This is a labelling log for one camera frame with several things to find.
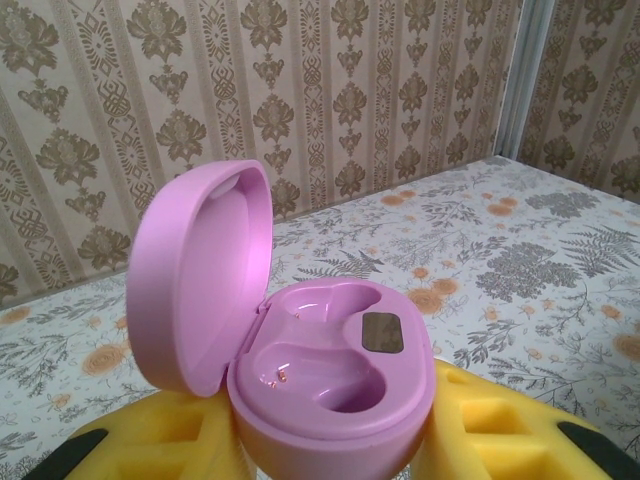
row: patterned wallpaper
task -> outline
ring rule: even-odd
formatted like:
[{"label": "patterned wallpaper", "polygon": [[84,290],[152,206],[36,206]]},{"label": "patterned wallpaper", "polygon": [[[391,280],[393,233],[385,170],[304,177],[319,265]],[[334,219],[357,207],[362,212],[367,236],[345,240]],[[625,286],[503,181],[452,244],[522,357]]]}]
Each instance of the patterned wallpaper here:
[{"label": "patterned wallpaper", "polygon": [[640,202],[640,2],[557,0],[518,159]]},{"label": "patterned wallpaper", "polygon": [[145,208],[258,158],[284,218],[489,155],[512,0],[0,0],[0,301],[126,267]]}]

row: pink earbud case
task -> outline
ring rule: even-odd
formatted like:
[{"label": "pink earbud case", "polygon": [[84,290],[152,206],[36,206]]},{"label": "pink earbud case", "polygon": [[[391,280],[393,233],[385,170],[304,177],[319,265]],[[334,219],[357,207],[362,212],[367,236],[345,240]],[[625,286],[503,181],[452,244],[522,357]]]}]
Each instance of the pink earbud case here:
[{"label": "pink earbud case", "polygon": [[265,298],[273,213],[258,161],[168,183],[134,242],[127,316],[158,388],[222,382],[240,440],[278,480],[388,480],[414,455],[435,393],[422,315],[374,282],[324,278]]}]

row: yellow foam holder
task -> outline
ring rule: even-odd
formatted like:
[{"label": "yellow foam holder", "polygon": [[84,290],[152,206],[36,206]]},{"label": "yellow foam holder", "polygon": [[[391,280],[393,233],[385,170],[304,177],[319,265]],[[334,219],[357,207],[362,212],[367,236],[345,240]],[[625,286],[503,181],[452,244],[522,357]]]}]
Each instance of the yellow foam holder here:
[{"label": "yellow foam holder", "polygon": [[255,480],[226,389],[212,398],[159,392],[98,418],[108,435],[67,480]]},{"label": "yellow foam holder", "polygon": [[411,477],[605,480],[558,424],[584,420],[437,360],[438,387]]},{"label": "yellow foam holder", "polygon": [[[412,479],[610,478],[557,426],[571,422],[597,431],[584,420],[445,362],[437,361],[436,371],[437,393],[411,462]],[[256,478],[224,388],[207,399],[159,392],[85,425],[71,438],[96,429],[108,434],[68,480]]]}]

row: case lid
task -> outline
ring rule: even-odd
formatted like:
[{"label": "case lid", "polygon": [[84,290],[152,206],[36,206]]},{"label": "case lid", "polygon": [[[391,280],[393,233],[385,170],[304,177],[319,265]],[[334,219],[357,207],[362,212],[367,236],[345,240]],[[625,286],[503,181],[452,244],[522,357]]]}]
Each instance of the case lid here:
[{"label": "case lid", "polygon": [[158,192],[127,277],[131,349],[152,385],[203,397],[219,390],[265,296],[272,228],[256,160],[197,167]]}]

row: floral tablecloth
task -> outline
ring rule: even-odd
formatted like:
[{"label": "floral tablecloth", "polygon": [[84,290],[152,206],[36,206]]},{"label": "floral tablecloth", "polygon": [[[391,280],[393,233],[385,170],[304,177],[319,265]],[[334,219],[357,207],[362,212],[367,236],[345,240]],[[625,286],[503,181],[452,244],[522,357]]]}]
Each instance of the floral tablecloth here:
[{"label": "floral tablecloth", "polygon": [[[270,292],[341,275],[393,287],[434,352],[640,459],[640,205],[493,157],[274,237]],[[0,312],[0,479],[154,391],[131,356],[124,288],[120,274]]]}]

